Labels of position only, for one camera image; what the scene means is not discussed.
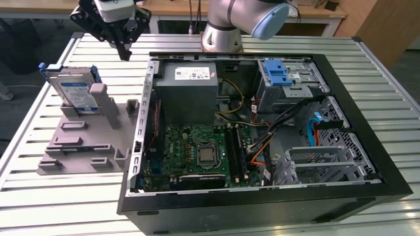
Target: green motherboard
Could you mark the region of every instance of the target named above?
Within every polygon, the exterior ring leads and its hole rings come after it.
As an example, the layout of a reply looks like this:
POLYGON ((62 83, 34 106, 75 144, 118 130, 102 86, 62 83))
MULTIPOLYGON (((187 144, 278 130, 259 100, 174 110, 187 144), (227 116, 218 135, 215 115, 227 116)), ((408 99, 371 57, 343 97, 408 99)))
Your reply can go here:
MULTIPOLYGON (((162 163, 152 164, 162 171, 147 179, 152 191, 170 191, 174 177, 186 175, 224 175, 224 188, 260 185, 256 170, 247 172, 243 181, 231 177, 226 129, 226 126, 167 127, 164 158, 162 163)), ((247 147, 252 142, 250 128, 243 126, 236 130, 242 147, 247 147)))

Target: metal table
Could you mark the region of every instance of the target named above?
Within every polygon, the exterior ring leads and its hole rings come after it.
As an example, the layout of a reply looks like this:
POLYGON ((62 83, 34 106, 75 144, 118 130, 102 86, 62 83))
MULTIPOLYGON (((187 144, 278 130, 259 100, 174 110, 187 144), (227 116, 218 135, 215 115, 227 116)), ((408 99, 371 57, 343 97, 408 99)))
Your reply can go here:
MULTIPOLYGON (((200 235, 420 235, 420 107, 363 43, 350 38, 243 38, 246 52, 320 53, 372 125, 379 139, 411 184, 415 194, 379 205, 342 222, 254 228, 200 235)), ((143 35, 131 61, 86 34, 75 37, 59 63, 99 67, 116 102, 139 98, 150 51, 200 50, 200 38, 143 35)), ((39 176, 35 172, 60 120, 62 100, 46 84, 0 160, 0 231, 14 235, 139 235, 124 216, 116 215, 123 173, 39 176)))

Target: motherboard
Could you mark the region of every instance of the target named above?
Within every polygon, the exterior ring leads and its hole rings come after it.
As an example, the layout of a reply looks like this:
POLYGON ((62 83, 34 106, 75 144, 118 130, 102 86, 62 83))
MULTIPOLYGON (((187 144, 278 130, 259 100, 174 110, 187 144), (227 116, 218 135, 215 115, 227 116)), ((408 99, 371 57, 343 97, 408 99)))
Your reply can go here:
POLYGON ((247 168, 251 143, 247 126, 167 127, 164 157, 150 161, 150 191, 259 186, 259 173, 247 168))

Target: power supply label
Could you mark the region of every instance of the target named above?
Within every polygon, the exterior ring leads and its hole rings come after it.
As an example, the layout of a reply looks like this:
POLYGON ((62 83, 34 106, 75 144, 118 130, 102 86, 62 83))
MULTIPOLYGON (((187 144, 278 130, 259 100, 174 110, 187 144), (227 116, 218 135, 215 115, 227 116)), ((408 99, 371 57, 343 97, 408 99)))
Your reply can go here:
POLYGON ((96 111, 98 104, 88 93, 90 86, 87 83, 62 83, 62 88, 67 99, 71 100, 75 108, 80 111, 96 111))
POLYGON ((178 67, 175 69, 176 80, 210 80, 211 69, 208 67, 178 67))

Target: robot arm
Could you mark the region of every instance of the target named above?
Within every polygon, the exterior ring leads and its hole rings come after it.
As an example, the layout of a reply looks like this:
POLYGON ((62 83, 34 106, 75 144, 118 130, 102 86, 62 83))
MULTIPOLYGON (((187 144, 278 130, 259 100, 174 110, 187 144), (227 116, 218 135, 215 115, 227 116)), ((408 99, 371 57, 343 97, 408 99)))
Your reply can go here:
MULTIPOLYGON (((203 48, 208 52, 238 52, 243 48, 242 30, 267 40, 288 17, 287 0, 211 0, 203 48)), ((147 28, 152 13, 135 0, 79 0, 71 20, 99 41, 108 41, 120 59, 130 60, 131 44, 147 28), (130 18, 136 26, 127 29, 130 18)))
POLYGON ((71 20, 92 34, 99 41, 108 41, 119 51, 120 59, 130 60, 131 44, 150 25, 152 13, 140 8, 135 0, 79 0, 71 20), (134 17, 136 26, 127 28, 134 17))
POLYGON ((286 0, 211 0, 203 48, 208 52, 238 52, 242 30, 267 40, 279 32, 290 13, 286 0))

